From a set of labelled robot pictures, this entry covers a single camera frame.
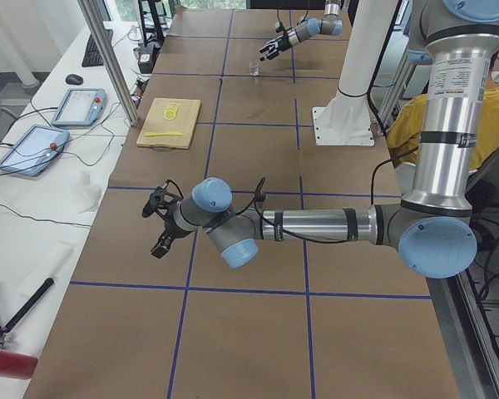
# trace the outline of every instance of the red object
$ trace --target red object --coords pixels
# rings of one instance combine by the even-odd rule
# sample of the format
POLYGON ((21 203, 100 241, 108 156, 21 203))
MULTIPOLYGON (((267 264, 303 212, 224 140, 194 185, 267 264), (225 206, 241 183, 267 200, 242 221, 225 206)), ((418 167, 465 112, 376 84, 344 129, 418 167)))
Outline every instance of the red object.
POLYGON ((36 357, 0 349, 0 377, 27 380, 32 377, 37 362, 36 357))

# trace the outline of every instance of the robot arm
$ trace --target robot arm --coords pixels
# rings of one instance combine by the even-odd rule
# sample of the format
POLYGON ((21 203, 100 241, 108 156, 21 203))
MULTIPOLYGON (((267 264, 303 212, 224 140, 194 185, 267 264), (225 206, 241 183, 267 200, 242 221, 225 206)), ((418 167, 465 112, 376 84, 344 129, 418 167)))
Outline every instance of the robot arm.
POLYGON ((414 7, 420 28, 412 42, 425 45, 433 64, 413 189, 400 204, 263 213, 257 206, 264 200, 258 188, 254 208, 235 212, 230 188, 222 180, 204 180, 192 196, 169 195, 163 202, 158 199, 165 198, 164 185, 143 211, 146 217, 166 210, 159 213, 166 231, 152 253, 162 256, 173 239, 202 226, 232 267, 257 254, 255 239, 296 238, 392 246, 407 266, 431 278, 451 277, 467 268, 477 242, 467 225, 472 207, 464 192, 489 61, 499 50, 499 0, 416 0, 414 7))
POLYGON ((285 29, 282 22, 277 22, 275 31, 282 32, 281 36, 277 36, 264 44, 260 48, 260 53, 264 54, 260 60, 272 60, 276 58, 280 52, 284 52, 305 40, 310 39, 318 34, 337 36, 342 31, 342 21, 339 19, 340 4, 339 0, 327 0, 325 2, 325 14, 322 19, 310 18, 305 21, 304 18, 296 28, 285 29))

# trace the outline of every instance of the brown table surface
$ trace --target brown table surface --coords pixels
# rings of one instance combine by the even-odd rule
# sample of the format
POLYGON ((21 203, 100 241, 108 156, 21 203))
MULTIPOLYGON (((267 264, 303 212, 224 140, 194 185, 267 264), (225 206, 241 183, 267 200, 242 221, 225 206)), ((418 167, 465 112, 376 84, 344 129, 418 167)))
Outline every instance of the brown table surface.
MULTIPOLYGON (((282 11, 286 25, 302 12, 282 11)), ((26 398, 458 397, 425 280, 390 248, 260 242, 229 268, 202 232, 150 256, 150 192, 226 180, 235 205, 261 176, 266 209, 369 206, 374 147, 317 147, 311 109, 334 96, 351 27, 260 65, 275 11, 176 16, 139 108, 202 101, 189 150, 137 148, 130 129, 26 398)), ((398 201, 391 165, 378 203, 398 201)))

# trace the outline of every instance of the black keyboard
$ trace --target black keyboard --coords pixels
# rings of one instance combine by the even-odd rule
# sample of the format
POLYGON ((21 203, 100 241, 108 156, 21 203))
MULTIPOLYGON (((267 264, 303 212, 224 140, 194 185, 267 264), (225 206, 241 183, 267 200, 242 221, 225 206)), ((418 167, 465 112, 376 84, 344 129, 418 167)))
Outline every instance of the black keyboard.
MULTIPOLYGON (((107 37, 109 37, 109 42, 113 38, 113 30, 106 29, 107 37)), ((89 40, 86 42, 85 55, 83 56, 82 67, 99 67, 103 65, 103 60, 101 59, 101 54, 98 51, 98 46, 94 42, 94 37, 89 36, 89 40)))

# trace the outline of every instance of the window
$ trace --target window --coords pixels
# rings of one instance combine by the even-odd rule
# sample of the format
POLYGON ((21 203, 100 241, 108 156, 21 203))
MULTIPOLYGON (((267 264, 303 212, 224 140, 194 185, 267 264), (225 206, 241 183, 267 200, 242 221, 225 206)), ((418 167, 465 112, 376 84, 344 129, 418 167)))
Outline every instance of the window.
MULTIPOLYGON (((105 0, 106 7, 113 21, 136 21, 133 2, 135 0, 105 0)), ((174 0, 163 0, 163 6, 170 16, 170 3, 174 0)), ((187 8, 246 8, 246 0, 180 0, 181 6, 187 8)))

